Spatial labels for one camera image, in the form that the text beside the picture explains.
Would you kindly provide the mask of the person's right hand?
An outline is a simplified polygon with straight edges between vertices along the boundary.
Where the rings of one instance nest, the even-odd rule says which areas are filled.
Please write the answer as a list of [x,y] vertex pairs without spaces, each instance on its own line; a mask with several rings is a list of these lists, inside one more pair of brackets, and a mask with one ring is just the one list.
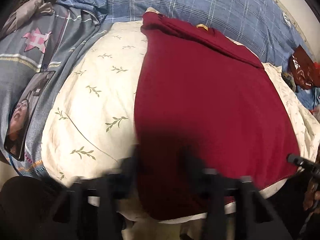
[[317,185],[318,183],[311,178],[303,202],[303,208],[305,211],[311,209],[317,201],[319,202],[319,191],[316,189]]

